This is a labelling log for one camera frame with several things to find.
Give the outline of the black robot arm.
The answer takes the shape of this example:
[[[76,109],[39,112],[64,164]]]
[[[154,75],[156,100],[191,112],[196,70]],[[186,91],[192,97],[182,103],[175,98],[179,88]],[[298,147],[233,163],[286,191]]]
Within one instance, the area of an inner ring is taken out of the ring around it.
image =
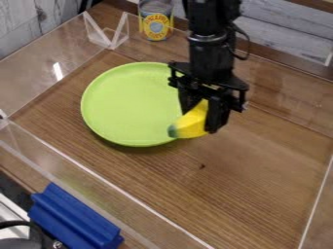
[[[188,60],[172,61],[168,85],[178,90],[182,116],[167,128],[172,138],[215,133],[233,111],[241,112],[250,89],[233,73],[235,35],[243,30],[234,20],[242,0],[182,0],[188,21]]]

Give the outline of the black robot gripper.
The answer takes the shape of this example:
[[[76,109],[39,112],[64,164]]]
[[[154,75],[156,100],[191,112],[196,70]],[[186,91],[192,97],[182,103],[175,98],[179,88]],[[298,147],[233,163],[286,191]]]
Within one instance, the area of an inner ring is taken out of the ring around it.
[[[234,59],[246,60],[235,52],[234,35],[188,36],[190,58],[172,61],[168,85],[178,89],[182,114],[209,100],[205,129],[217,131],[227,124],[230,110],[242,112],[250,86],[234,75]]]

